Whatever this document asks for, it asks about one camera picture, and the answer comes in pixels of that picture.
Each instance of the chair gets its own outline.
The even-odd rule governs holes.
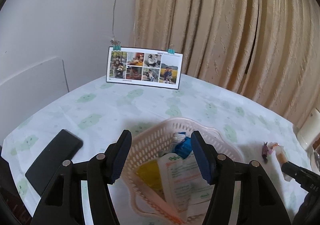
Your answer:
[[[0,83],[0,145],[19,124],[66,93],[60,58],[44,61]]]

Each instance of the blue package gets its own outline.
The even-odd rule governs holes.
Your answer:
[[[176,153],[182,159],[186,159],[191,153],[191,151],[192,151],[191,139],[189,137],[186,137],[185,140],[177,144],[174,149],[174,153]]]

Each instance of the white wall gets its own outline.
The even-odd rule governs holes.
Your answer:
[[[70,91],[106,73],[114,0],[7,0],[0,11],[0,85],[53,56]],[[117,0],[115,35],[128,45],[135,0]]]

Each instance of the yellow package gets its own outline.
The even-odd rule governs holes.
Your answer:
[[[150,160],[145,164],[140,165],[137,169],[136,174],[162,199],[164,199],[164,193],[161,184],[161,177],[157,159]]]

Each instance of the blue gripper pad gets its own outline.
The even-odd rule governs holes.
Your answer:
[[[216,160],[199,131],[191,134],[191,146],[198,163],[202,178],[212,185],[215,177]]]
[[[109,169],[110,184],[114,184],[114,182],[120,178],[131,143],[131,132],[129,130],[124,130],[110,152],[110,155],[107,155],[106,165]]]

